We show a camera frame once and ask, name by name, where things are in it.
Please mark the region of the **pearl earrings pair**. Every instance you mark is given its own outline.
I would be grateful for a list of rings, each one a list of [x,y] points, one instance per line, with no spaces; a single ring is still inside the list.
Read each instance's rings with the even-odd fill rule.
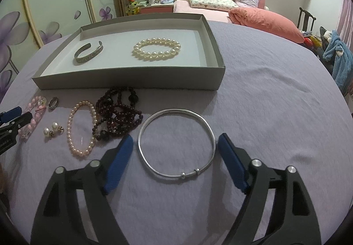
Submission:
[[[57,122],[53,122],[51,128],[45,127],[43,129],[43,134],[45,137],[53,138],[57,135],[61,135],[64,132],[64,128]]]

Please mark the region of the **thin silver bangle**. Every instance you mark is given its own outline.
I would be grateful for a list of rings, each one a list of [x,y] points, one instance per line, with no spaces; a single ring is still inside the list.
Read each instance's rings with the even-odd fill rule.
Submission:
[[[208,133],[208,136],[211,140],[211,146],[212,146],[210,158],[204,166],[197,167],[192,172],[189,172],[189,173],[181,172],[180,174],[165,174],[165,173],[159,172],[158,170],[153,168],[153,166],[148,162],[148,160],[146,159],[146,157],[144,155],[143,149],[142,149],[143,134],[144,134],[146,128],[150,125],[150,123],[152,123],[157,118],[159,118],[163,115],[167,115],[167,114],[184,114],[184,115],[193,117],[201,125],[204,125],[204,127],[206,128],[206,132]],[[142,126],[139,130],[139,133],[138,133],[137,147],[138,147],[139,154],[140,154],[144,164],[148,167],[148,169],[150,171],[152,171],[157,176],[162,177],[162,178],[166,178],[166,179],[187,179],[187,178],[193,178],[194,176],[199,176],[201,173],[203,173],[205,170],[207,170],[210,167],[210,165],[213,163],[213,160],[215,158],[217,144],[216,144],[215,135],[211,129],[211,126],[201,115],[199,115],[198,113],[195,113],[194,111],[187,110],[187,109],[169,108],[169,109],[157,111],[156,113],[152,114],[148,119],[146,119],[146,121],[144,121],[144,123],[142,124]]]

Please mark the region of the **purple tablecloth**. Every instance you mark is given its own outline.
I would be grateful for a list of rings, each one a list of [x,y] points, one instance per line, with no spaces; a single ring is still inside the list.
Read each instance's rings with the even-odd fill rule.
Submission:
[[[203,116],[215,135],[267,166],[296,167],[317,213],[321,239],[328,240],[352,203],[352,117],[330,74],[307,49],[252,28],[212,22],[225,63],[219,90],[137,91],[144,117],[167,108]],[[96,102],[104,89],[45,91],[59,106],[44,114],[33,134],[1,156],[9,215],[30,239],[36,209],[58,166],[68,170],[100,159],[118,140],[98,144],[87,159],[75,158],[65,135],[46,139],[53,122],[66,126],[74,105]],[[119,186],[108,200],[130,244],[221,244],[244,195],[220,156],[194,179],[161,179],[132,153]]]

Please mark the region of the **floral wardrobe doors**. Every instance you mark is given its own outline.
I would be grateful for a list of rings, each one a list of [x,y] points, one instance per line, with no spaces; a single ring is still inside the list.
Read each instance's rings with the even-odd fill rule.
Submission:
[[[1,96],[39,48],[119,16],[117,0],[1,0]]]

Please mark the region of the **blue clothing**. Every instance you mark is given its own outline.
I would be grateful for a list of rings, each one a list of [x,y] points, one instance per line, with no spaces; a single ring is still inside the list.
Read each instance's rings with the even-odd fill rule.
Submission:
[[[332,58],[334,58],[332,78],[345,95],[352,81],[352,52],[340,39],[336,30],[332,31],[331,40],[323,54],[323,60],[327,62]]]

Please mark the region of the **grey cardboard tray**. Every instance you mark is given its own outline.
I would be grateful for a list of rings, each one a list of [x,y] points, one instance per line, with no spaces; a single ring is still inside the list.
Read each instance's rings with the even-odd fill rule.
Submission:
[[[225,64],[203,15],[155,13],[79,28],[33,76],[42,90],[109,88],[216,91]]]

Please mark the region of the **pink bedside table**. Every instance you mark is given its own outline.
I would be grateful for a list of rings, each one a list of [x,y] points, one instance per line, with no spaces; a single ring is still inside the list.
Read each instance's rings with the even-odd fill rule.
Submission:
[[[147,2],[139,2],[136,6],[139,8],[140,14],[151,14],[151,13],[172,13],[174,3],[161,4],[154,3],[149,5]]]

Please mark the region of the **pink curtain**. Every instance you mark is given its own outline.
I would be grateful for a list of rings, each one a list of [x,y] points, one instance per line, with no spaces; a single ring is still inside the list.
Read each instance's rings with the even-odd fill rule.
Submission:
[[[353,30],[353,5],[352,0],[343,0],[342,10],[338,23],[338,34],[341,40],[352,51],[352,30]]]

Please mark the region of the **coral folded duvet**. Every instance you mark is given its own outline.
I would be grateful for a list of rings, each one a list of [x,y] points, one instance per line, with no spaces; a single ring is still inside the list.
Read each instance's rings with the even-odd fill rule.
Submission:
[[[304,43],[304,37],[296,25],[278,13],[256,7],[236,7],[229,11],[229,18],[233,24],[271,33],[294,43]]]

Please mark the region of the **dark wooden chair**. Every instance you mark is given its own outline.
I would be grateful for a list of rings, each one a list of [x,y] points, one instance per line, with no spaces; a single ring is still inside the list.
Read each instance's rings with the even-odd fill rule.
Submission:
[[[310,12],[307,10],[303,9],[302,7],[299,7],[299,18],[297,22],[297,27],[300,27],[300,23],[302,23],[302,31],[307,32],[307,31],[312,31],[314,28],[314,23],[317,20],[316,17],[314,17]]]

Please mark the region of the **pink bed mattress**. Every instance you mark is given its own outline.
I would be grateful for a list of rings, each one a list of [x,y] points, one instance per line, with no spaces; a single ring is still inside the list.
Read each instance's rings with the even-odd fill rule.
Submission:
[[[186,0],[177,0],[173,4],[174,13],[192,13],[192,14],[202,14],[209,21],[218,21],[225,23],[232,23],[229,18],[228,12],[216,11],[211,9],[202,8],[192,8],[190,3]]]

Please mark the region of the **white patterned pillow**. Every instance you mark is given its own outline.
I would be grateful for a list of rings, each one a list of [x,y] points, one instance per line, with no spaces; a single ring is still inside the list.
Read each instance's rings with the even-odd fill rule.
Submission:
[[[189,0],[192,8],[210,9],[228,12],[238,5],[232,0]]]

